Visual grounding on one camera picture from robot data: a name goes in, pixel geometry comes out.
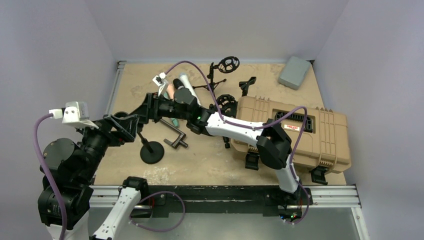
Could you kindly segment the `black shock mount round stand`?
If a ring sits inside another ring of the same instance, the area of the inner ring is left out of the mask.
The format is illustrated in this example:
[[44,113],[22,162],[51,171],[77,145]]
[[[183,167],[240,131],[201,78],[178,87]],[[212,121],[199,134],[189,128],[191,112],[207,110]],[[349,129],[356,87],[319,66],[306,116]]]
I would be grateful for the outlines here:
[[235,118],[237,116],[238,102],[234,96],[230,94],[222,94],[216,98],[216,103],[218,106],[211,103],[209,105],[209,109],[217,112],[219,108],[221,114],[226,117]]

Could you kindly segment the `green microphone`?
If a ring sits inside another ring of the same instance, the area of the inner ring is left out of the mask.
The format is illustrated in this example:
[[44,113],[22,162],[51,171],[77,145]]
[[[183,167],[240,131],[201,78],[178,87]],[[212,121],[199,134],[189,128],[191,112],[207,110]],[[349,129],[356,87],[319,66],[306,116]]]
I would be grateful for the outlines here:
[[[169,95],[168,95],[168,93],[167,92],[165,92],[164,94],[163,94],[163,96],[167,99],[167,100],[170,100],[171,98],[169,97]],[[171,122],[172,122],[172,124],[176,127],[176,128],[179,128],[180,127],[180,124],[179,124],[179,121],[176,119],[176,118],[170,118],[170,120],[171,120]]]

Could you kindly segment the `black microphone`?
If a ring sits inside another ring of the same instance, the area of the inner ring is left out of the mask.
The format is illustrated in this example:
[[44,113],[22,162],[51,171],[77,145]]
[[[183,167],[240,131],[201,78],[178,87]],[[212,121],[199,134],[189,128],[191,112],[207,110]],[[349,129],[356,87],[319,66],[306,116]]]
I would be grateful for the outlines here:
[[172,83],[173,83],[173,86],[176,90],[185,88],[185,85],[183,84],[183,82],[179,78],[175,78],[172,81]]

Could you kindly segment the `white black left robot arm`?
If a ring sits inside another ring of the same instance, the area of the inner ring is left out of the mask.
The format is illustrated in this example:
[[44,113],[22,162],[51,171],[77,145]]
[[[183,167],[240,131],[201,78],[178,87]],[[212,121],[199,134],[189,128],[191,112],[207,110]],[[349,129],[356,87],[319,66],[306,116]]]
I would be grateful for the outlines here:
[[33,127],[33,146],[44,174],[38,212],[54,240],[115,240],[134,207],[149,199],[146,179],[129,176],[119,189],[117,201],[100,227],[88,232],[91,180],[109,147],[132,143],[139,131],[139,116],[105,115],[97,127],[82,130],[82,143],[68,138],[51,142],[41,150],[38,129]]

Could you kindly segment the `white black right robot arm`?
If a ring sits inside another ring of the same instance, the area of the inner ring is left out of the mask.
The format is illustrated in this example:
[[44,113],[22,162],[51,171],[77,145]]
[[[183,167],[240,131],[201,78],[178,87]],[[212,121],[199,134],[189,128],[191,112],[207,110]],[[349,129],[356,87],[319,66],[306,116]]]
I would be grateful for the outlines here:
[[227,137],[253,146],[261,162],[275,170],[284,202],[292,204],[305,192],[293,164],[296,147],[291,146],[292,140],[280,120],[251,122],[225,117],[220,110],[200,106],[187,88],[177,90],[173,99],[157,92],[147,93],[131,114],[139,117],[140,124],[157,122],[163,117],[186,120],[186,126],[195,134]]

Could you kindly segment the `pink microphone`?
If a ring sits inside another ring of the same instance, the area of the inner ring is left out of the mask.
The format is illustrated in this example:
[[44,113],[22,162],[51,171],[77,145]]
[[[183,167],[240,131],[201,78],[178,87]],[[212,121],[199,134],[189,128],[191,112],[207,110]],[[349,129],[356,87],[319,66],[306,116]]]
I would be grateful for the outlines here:
[[166,93],[167,93],[169,99],[173,100],[174,94],[175,94],[175,87],[172,84],[169,84],[166,88]]

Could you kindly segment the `white microphone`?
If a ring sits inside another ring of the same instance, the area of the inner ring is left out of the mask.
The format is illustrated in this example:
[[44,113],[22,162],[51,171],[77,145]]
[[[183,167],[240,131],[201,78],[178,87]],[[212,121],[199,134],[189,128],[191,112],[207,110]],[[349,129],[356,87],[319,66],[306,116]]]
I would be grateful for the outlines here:
[[184,86],[185,88],[189,89],[190,93],[191,93],[194,97],[196,97],[198,105],[199,105],[199,106],[202,106],[202,104],[201,104],[201,102],[200,102],[200,99],[199,99],[198,95],[196,94],[196,92],[195,92],[195,90],[194,90],[193,86],[191,85],[191,83],[190,83],[190,81],[189,81],[189,77],[188,77],[188,75],[187,75],[186,73],[184,73],[184,72],[180,73],[180,75],[179,75],[179,80],[182,82],[183,86]]

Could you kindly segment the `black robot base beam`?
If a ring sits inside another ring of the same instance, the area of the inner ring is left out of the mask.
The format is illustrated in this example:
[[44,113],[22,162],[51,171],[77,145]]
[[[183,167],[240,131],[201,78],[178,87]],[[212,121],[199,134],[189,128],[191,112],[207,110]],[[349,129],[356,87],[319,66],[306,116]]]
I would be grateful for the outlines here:
[[299,218],[313,204],[311,190],[283,193],[278,185],[150,185],[141,193],[133,216],[140,217],[146,206],[154,218],[170,213],[260,214]]

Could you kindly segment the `black round base clip stand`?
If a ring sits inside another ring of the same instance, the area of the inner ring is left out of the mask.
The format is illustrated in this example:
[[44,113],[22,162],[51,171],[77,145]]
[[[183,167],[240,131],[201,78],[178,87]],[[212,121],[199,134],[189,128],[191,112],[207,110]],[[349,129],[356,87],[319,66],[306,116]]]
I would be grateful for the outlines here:
[[241,96],[242,96],[242,97],[244,97],[244,96],[247,96],[247,95],[248,95],[249,87],[250,87],[251,85],[254,85],[254,84],[255,84],[255,82],[256,82],[256,80],[257,80],[257,77],[256,77],[256,76],[252,76],[252,77],[250,77],[250,79],[249,79],[249,80],[247,80],[247,81],[240,81],[240,82],[238,83],[238,86],[240,87],[240,89],[241,89],[241,91],[242,91],[242,93],[241,93]]

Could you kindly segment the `black clip stand green mic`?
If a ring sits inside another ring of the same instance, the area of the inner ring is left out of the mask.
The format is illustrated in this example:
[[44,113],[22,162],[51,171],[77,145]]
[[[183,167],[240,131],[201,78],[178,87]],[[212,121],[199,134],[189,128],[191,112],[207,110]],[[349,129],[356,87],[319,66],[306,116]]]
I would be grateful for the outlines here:
[[[126,112],[118,112],[118,113],[115,114],[115,116],[119,116],[119,117],[127,116],[127,115],[130,116],[130,114],[128,114]],[[118,126],[124,127],[124,126],[130,125],[130,124],[113,124],[112,123],[112,125],[116,126],[116,127],[118,127]],[[144,125],[145,124],[139,123],[139,121],[138,121],[138,124],[136,124],[136,126],[137,126],[136,137],[138,136],[140,138],[140,141],[141,141],[141,144],[142,144],[139,155],[140,155],[141,160],[144,163],[149,164],[149,165],[156,164],[160,160],[162,160],[162,158],[164,157],[165,150],[164,150],[164,147],[161,143],[159,143],[157,141],[148,141],[142,135],[142,130],[143,130]]]

